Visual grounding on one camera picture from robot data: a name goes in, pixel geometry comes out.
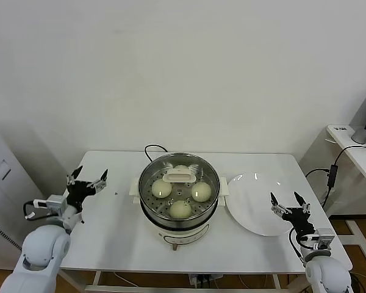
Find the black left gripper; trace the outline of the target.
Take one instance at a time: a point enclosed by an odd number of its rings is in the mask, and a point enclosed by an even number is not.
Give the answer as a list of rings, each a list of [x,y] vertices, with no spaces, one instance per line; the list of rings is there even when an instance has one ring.
[[[95,195],[96,190],[103,190],[107,186],[108,169],[104,171],[100,179],[91,183],[88,181],[76,181],[82,168],[83,166],[81,165],[73,170],[70,175],[66,176],[66,189],[68,191],[66,202],[74,207],[77,213],[82,212],[82,203],[87,196]]]

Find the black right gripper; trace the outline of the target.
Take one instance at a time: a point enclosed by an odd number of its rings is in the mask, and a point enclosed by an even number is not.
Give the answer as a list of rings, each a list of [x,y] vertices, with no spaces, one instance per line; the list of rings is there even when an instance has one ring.
[[[304,198],[297,192],[294,196],[301,208],[286,208],[279,204],[275,195],[270,193],[271,210],[283,220],[292,224],[298,237],[314,234],[315,228],[308,219],[310,217],[310,204],[306,203]]]

